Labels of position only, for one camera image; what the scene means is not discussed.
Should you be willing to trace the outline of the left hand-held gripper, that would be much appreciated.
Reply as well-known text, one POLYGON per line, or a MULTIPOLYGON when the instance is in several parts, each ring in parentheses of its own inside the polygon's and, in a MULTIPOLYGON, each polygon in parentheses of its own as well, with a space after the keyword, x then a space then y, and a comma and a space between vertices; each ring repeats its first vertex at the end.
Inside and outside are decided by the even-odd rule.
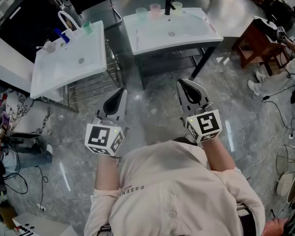
POLYGON ((127 90, 118 88, 98 102, 96 117, 87 124, 85 146, 93 153, 116 156, 127 134, 124 122, 127 90))

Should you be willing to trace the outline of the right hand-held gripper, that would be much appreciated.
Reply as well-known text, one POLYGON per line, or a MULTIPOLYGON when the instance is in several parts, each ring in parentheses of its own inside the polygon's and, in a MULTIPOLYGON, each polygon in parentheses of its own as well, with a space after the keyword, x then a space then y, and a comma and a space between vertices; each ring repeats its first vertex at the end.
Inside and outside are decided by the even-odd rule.
POLYGON ((220 115, 209 102, 205 88, 194 81, 182 79, 177 81, 177 90, 183 109, 183 126, 193 140, 201 143, 218 136, 222 131, 220 115))

